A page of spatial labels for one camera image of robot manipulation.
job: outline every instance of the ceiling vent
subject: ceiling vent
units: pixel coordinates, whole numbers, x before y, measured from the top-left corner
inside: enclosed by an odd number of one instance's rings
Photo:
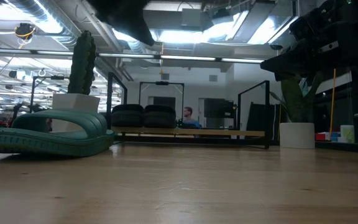
[[[169,80],[169,73],[161,74],[161,80]]]
[[[209,75],[209,81],[210,82],[217,82],[218,76],[217,75]]]

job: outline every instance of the black tire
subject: black tire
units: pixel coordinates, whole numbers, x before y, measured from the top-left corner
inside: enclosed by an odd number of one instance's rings
[[[116,127],[143,127],[143,113],[116,111],[111,115],[111,125]]]
[[[112,113],[116,111],[137,111],[140,113],[143,113],[143,106],[136,105],[136,104],[130,104],[130,105],[117,105],[112,109]]]
[[[146,128],[174,128],[176,116],[166,112],[148,112],[144,114],[144,126]]]
[[[144,113],[149,113],[149,112],[166,112],[166,113],[170,113],[176,116],[176,111],[175,109],[173,109],[170,106],[162,106],[162,105],[148,105],[146,106],[146,108],[144,109]]]

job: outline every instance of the dark hair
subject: dark hair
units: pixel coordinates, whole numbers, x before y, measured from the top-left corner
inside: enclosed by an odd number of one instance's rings
[[[193,114],[193,109],[192,109],[191,107],[186,106],[185,109],[188,110],[188,111],[190,111],[190,114]]]

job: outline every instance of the floor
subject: floor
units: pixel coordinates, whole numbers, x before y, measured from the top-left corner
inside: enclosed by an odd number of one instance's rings
[[[0,154],[0,223],[358,223],[358,153],[119,144]]]

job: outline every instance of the red object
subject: red object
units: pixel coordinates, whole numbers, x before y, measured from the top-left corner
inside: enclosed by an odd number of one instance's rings
[[[316,141],[325,141],[326,135],[325,134],[316,134]]]

